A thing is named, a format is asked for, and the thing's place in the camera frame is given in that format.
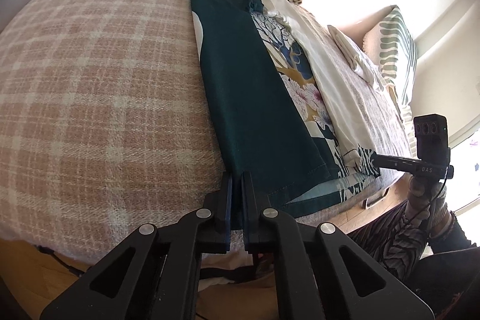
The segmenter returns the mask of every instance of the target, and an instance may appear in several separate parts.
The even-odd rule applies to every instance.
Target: green and white pillow
[[[376,64],[398,105],[412,99],[417,67],[417,46],[405,25],[398,6],[363,38],[363,51]]]

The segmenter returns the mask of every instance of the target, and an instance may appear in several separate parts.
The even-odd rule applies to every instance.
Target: hand
[[[447,189],[443,186],[443,183],[436,183],[431,186],[430,191],[425,191],[425,185],[431,186],[425,178],[415,176],[410,178],[405,215],[407,219],[411,220],[410,223],[416,227],[420,226],[423,220],[428,219],[427,231],[430,231],[432,227],[444,219],[448,212],[445,202]],[[432,199],[435,199],[435,201],[427,206]]]

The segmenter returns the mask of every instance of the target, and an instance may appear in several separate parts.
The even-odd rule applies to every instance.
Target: person
[[[409,182],[403,203],[348,234],[400,281],[409,277],[427,244],[434,254],[476,247],[448,211],[443,183],[433,186],[430,198],[423,178],[412,176]]]
[[[424,179],[412,176],[403,203],[348,236],[423,299],[437,320],[480,318],[480,248],[448,211],[446,191],[444,183],[426,191]],[[434,256],[420,260],[427,244]]]

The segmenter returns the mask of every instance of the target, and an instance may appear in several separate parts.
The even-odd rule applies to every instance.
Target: plaid fabric
[[[96,262],[218,189],[190,0],[32,0],[0,35],[0,235]]]

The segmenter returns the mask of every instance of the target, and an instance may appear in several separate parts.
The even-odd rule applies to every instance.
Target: black camera
[[[452,179],[453,166],[450,165],[448,148],[447,119],[442,115],[421,115],[413,119],[417,155],[420,160],[397,156],[376,155],[373,165],[377,168],[389,168],[409,172],[434,180]]]

